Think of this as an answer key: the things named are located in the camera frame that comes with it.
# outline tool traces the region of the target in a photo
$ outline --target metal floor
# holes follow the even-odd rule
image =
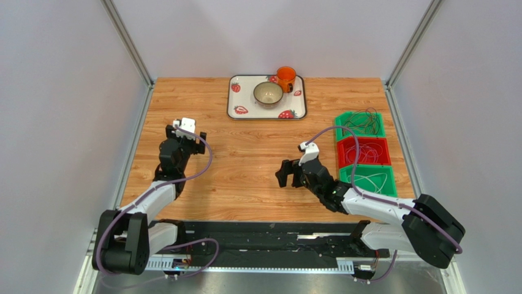
[[[383,274],[389,262],[379,262],[376,277]],[[111,286],[127,286],[161,276],[162,272],[147,271],[141,276],[106,277]],[[390,293],[445,294],[441,271],[425,262],[396,262],[395,268],[383,281],[363,285],[351,276],[340,274],[262,274],[262,273],[202,273],[178,281],[161,280],[129,290],[109,289],[97,282],[93,293]]]

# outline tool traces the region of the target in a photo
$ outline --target green basket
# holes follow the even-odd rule
[[[350,122],[352,122],[353,124],[356,124],[356,125],[357,124],[363,124],[364,121],[368,119],[368,115],[366,113],[364,113],[364,112],[357,113],[357,114],[354,115],[353,111],[347,111],[347,112],[339,115],[338,117],[336,117],[335,120],[334,120],[334,124],[336,126],[345,126],[346,125],[346,121],[352,115],[354,117],[350,119]],[[378,120],[378,122],[377,122],[377,133],[376,134],[369,134],[369,133],[365,132],[365,130],[357,128],[357,127],[352,128],[353,132],[357,136],[361,136],[361,137],[377,137],[377,138],[384,138],[384,137],[386,137],[386,135],[384,134],[384,123],[382,122],[382,115],[380,113],[378,113],[378,112],[376,113],[376,115],[377,115],[377,120]],[[342,139],[347,138],[349,136],[351,136],[351,134],[346,132],[345,130],[335,129],[335,139],[336,139],[336,141],[341,141]]]
[[[350,175],[352,174],[352,167],[354,167],[354,165],[349,165],[339,170],[339,179],[341,181],[345,183],[351,182]],[[393,169],[388,165],[358,164],[355,170],[355,185],[370,192],[397,197],[397,187],[395,186]]]

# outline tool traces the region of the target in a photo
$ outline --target white tray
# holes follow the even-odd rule
[[[271,109],[263,108],[257,104],[254,98],[255,86],[264,81],[275,81],[275,76],[236,75],[230,79],[229,104],[227,106],[229,117],[233,119],[288,120],[301,119],[306,116],[305,83],[301,77],[295,78],[293,92],[284,93],[277,106]]]

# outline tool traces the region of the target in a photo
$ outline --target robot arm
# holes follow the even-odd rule
[[[184,182],[164,183],[185,178],[185,168],[191,154],[204,154],[205,144],[196,143],[196,138],[179,129],[194,133],[195,121],[189,118],[176,120],[165,128],[167,139],[159,145],[159,161],[154,181],[141,196],[121,210],[106,210],[102,213],[94,245],[93,268],[98,270],[96,252],[102,246],[103,267],[113,273],[141,274],[149,256],[166,246],[175,244],[184,234],[179,228],[183,223],[176,220],[160,220],[149,228],[151,221],[183,191]],[[206,133],[200,133],[206,139]],[[110,230],[101,244],[104,231],[119,213],[130,209]]]
[[[415,252],[424,261],[438,268],[447,268],[456,252],[453,244],[416,214],[401,208],[400,203],[422,211],[454,240],[460,242],[464,227],[432,196],[422,194],[418,199],[400,199],[361,190],[364,195],[397,203],[393,206],[360,196],[352,185],[334,180],[319,161],[315,143],[303,142],[298,149],[301,159],[284,160],[276,172],[279,187],[286,187],[287,177],[293,175],[292,187],[305,187],[321,204],[333,212],[358,214],[378,219],[386,224],[365,222],[360,239],[370,249],[397,249]]]

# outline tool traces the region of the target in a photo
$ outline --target red basket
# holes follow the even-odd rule
[[[357,137],[361,149],[359,164],[391,165],[388,142],[384,138]],[[355,141],[348,137],[337,142],[339,169],[354,164]]]

